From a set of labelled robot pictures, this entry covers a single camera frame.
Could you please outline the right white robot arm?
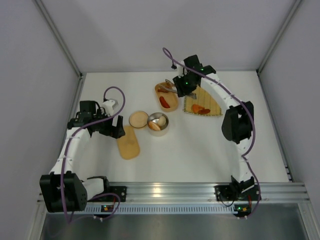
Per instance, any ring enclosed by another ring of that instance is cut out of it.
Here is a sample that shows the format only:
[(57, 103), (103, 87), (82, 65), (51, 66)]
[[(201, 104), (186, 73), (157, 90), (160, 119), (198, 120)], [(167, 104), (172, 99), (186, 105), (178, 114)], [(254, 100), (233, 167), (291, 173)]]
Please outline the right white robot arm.
[(197, 55), (183, 61), (172, 60), (178, 75), (173, 78), (177, 95), (184, 97), (200, 87), (219, 105), (223, 112), (221, 131), (230, 143), (231, 193), (238, 197), (255, 186), (255, 178), (248, 167), (247, 155), (256, 140), (254, 106), (236, 97), (220, 80), (216, 70), (210, 65), (202, 65)]

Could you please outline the red chicken drumstick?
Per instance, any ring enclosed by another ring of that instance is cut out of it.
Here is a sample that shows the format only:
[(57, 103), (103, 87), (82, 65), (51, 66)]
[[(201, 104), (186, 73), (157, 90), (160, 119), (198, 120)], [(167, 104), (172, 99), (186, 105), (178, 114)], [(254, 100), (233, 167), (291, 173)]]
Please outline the red chicken drumstick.
[(169, 91), (167, 89), (163, 88), (163, 87), (160, 87), (160, 88), (157, 89), (157, 92), (158, 93), (168, 93)]

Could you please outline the red sausage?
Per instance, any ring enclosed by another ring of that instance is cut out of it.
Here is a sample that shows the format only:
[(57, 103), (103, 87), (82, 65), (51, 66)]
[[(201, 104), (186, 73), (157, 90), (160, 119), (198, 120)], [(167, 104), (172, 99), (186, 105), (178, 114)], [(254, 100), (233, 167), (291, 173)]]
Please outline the red sausage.
[(165, 98), (163, 96), (161, 96), (159, 98), (159, 101), (160, 101), (160, 103), (161, 103), (163, 108), (165, 108), (165, 109), (169, 109), (170, 108), (170, 105), (167, 103), (167, 101), (165, 100)]

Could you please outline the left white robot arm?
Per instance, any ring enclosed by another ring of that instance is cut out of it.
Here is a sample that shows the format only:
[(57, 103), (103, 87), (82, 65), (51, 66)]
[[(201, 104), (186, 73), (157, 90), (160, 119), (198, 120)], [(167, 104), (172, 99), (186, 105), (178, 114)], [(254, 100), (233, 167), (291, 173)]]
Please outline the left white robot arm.
[(65, 142), (55, 165), (39, 180), (48, 212), (83, 211), (95, 196), (110, 193), (111, 187), (105, 176), (84, 180), (79, 171), (83, 167), (81, 158), (85, 146), (93, 133), (114, 139), (125, 136), (121, 115), (113, 125), (117, 105), (115, 99), (104, 99), (102, 104), (94, 100), (80, 101), (79, 111), (67, 123)]

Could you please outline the sesame bread bun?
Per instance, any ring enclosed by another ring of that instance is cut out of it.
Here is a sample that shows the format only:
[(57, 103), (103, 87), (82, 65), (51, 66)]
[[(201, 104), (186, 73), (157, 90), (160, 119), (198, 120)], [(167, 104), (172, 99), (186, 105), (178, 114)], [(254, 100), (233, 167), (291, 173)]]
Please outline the sesame bread bun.
[(161, 130), (161, 127), (153, 121), (148, 122), (148, 127), (153, 131), (160, 131)]

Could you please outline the metal food tongs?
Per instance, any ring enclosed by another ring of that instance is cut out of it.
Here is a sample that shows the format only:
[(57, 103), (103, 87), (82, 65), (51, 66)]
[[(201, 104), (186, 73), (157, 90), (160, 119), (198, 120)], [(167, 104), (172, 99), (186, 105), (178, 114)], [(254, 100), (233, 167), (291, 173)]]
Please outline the metal food tongs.
[[(176, 85), (168, 79), (166, 79), (164, 83), (160, 83), (159, 87), (164, 91), (171, 92), (171, 93), (178, 95), (178, 91), (176, 89), (174, 89), (176, 87)], [(194, 100), (197, 98), (197, 95), (192, 92), (187, 94), (186, 96), (190, 97)]]

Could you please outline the white steamed bun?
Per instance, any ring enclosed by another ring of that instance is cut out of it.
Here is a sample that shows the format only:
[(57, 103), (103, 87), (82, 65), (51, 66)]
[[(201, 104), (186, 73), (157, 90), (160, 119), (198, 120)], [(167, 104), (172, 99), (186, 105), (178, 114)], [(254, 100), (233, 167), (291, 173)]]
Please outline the white steamed bun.
[(164, 126), (164, 125), (166, 124), (166, 122), (167, 122), (166, 117), (162, 115), (162, 116), (158, 119), (157, 124), (158, 124), (160, 127), (162, 127), (162, 126)]

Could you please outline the red meat slice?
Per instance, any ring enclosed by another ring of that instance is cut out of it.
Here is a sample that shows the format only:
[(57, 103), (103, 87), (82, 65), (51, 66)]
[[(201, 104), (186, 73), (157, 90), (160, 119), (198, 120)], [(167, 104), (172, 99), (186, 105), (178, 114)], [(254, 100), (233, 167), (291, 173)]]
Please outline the red meat slice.
[(200, 115), (207, 115), (207, 114), (209, 114), (210, 112), (211, 112), (211, 110), (208, 109), (208, 108), (200, 109), (200, 110), (198, 111), (198, 113), (199, 113)]

